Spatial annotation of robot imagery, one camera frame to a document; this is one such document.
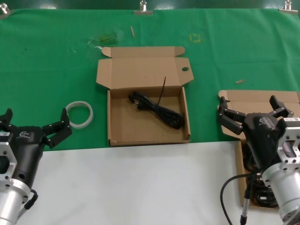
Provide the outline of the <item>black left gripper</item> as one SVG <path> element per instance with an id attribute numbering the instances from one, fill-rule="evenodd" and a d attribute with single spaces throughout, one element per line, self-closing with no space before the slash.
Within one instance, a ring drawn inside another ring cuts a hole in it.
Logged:
<path id="1" fill-rule="evenodd" d="M 10 124 L 12 117 L 13 112 L 10 108 L 0 116 L 0 131 L 13 134 L 9 144 L 17 160 L 17 166 L 12 178 L 20 180 L 31 188 L 45 145 L 53 149 L 71 136 L 70 120 L 66 108 L 62 109 L 60 121 L 45 125 L 42 128 L 14 126 Z"/>

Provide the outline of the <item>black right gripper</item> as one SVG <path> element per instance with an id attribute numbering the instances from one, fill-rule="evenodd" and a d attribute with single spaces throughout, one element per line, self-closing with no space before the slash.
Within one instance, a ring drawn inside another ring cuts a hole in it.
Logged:
<path id="1" fill-rule="evenodd" d="M 285 104 L 278 101 L 275 95 L 270 97 L 273 109 L 270 113 L 245 114 L 228 108 L 224 96 L 220 98 L 217 121 L 236 135 L 242 132 L 252 152 L 257 169 L 265 171 L 277 163 L 287 164 L 278 154 L 278 141 L 282 137 L 282 129 L 276 127 L 278 118 L 292 118 L 294 113 Z"/>

